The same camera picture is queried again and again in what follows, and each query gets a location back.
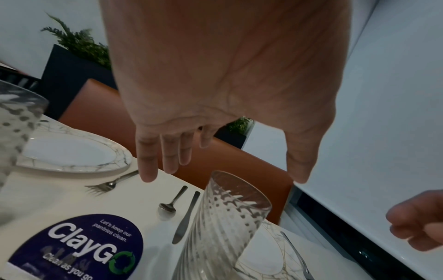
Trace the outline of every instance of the empty glass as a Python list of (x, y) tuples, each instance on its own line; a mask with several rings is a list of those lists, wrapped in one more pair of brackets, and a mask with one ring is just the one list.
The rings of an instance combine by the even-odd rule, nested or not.
[(244, 180), (211, 175), (173, 280), (224, 280), (272, 206)]
[(47, 105), (38, 94), (0, 81), (0, 189)]

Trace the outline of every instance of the finger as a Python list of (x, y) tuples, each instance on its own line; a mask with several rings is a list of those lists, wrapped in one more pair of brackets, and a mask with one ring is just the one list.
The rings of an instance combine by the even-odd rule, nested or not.
[(215, 135), (217, 130), (219, 130), (221, 126), (219, 125), (205, 125), (202, 129), (202, 133), (200, 134), (200, 147), (207, 148), (211, 143), (212, 137)]
[(157, 178), (158, 134), (136, 132), (137, 162), (140, 178), (152, 182)]
[(179, 169), (180, 134), (161, 135), (163, 170), (168, 174), (176, 173)]
[(400, 239), (408, 239), (422, 233), (422, 230), (417, 226), (391, 226), (389, 230)]
[(194, 139), (194, 131), (195, 130), (184, 132), (180, 137), (180, 153), (179, 153), (180, 165), (187, 165), (191, 161), (192, 141)]
[(303, 135), (285, 132), (287, 172), (300, 184), (306, 183), (317, 162), (321, 138), (307, 139)]
[(435, 241), (426, 234), (414, 236), (407, 242), (412, 248), (421, 252), (429, 251), (442, 245), (440, 242)]
[(443, 244), (443, 222), (427, 224), (424, 231), (430, 238)]
[(386, 219), (393, 225), (425, 225), (443, 221), (443, 191), (425, 191), (392, 207)]

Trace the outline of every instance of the hand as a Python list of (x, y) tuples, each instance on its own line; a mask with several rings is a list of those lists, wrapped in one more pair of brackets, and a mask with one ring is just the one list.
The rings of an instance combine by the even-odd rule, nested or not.
[(101, 0), (113, 73), (136, 127), (140, 176), (174, 173), (241, 116), (284, 130), (304, 183), (335, 116), (349, 0)]
[(428, 251), (443, 245), (443, 190), (425, 191), (395, 205), (386, 214), (391, 232), (408, 239), (416, 250)]

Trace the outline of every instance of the recycling symbol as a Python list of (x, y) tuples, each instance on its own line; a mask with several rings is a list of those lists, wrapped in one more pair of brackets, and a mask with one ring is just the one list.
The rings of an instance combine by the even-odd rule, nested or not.
[[(126, 266), (123, 269), (120, 268), (116, 268), (115, 264), (117, 263), (117, 259), (121, 256), (126, 256), (131, 258), (131, 262), (128, 264), (128, 266)], [(126, 274), (128, 272), (131, 271), (131, 269), (134, 267), (135, 265), (135, 256), (132, 252), (128, 252), (128, 251), (122, 251), (119, 252), (117, 254), (115, 254), (112, 259), (109, 261), (109, 270), (114, 273), (114, 274)]]

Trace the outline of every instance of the green plant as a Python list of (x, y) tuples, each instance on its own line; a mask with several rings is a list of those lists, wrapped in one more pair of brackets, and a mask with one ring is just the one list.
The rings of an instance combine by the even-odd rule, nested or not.
[(248, 129), (249, 123), (252, 122), (252, 119), (247, 117), (241, 117), (240, 119), (233, 121), (232, 123), (227, 124), (227, 128), (230, 132), (245, 134)]
[(69, 50), (74, 55), (96, 62), (105, 68), (111, 69), (109, 60), (109, 49), (107, 46), (94, 42), (91, 36), (91, 29), (83, 29), (79, 32), (72, 32), (67, 25), (59, 18), (48, 14), (50, 18), (58, 22), (63, 30), (52, 27), (45, 27), (40, 31), (48, 31), (58, 38), (58, 43)]

